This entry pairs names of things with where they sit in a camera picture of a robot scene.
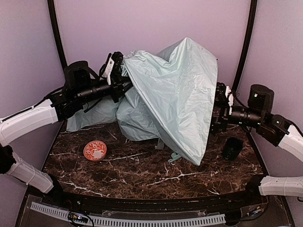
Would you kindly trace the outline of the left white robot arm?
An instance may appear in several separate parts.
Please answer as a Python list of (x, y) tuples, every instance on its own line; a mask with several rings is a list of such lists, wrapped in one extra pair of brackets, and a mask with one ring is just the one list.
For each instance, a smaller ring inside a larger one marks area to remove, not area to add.
[(64, 69), (65, 84), (47, 94), (40, 102), (0, 120), (0, 172), (44, 194), (62, 190), (60, 183), (17, 155), (10, 143), (45, 125), (62, 122), (72, 117), (91, 101), (98, 103), (111, 97), (116, 103), (132, 86), (129, 78), (122, 76), (122, 57), (109, 57), (99, 73), (87, 61), (77, 61)]

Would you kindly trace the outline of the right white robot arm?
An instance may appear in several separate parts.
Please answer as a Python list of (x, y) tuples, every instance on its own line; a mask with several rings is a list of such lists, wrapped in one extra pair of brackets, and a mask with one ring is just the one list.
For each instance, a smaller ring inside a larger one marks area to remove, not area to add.
[[(224, 83), (218, 82), (214, 105), (220, 108), (217, 116), (212, 116), (210, 133), (226, 131), (227, 125), (250, 127), (275, 147), (279, 147), (297, 159), (303, 159), (303, 133), (291, 120), (272, 114), (274, 91), (260, 84), (250, 87), (248, 105), (239, 103), (235, 93)], [(303, 196), (303, 178), (273, 177), (269, 175), (254, 175), (246, 184), (245, 190), (250, 194), (261, 196)]]

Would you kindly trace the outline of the mint green folding umbrella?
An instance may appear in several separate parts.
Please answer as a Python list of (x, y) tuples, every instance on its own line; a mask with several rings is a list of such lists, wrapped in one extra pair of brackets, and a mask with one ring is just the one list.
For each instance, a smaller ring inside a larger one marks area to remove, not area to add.
[(161, 139), (200, 165), (210, 131), (218, 66), (216, 57), (186, 37), (158, 54), (144, 50), (124, 57), (122, 74), (133, 86), (118, 103), (110, 97), (67, 121), (67, 131), (118, 122), (133, 141)]

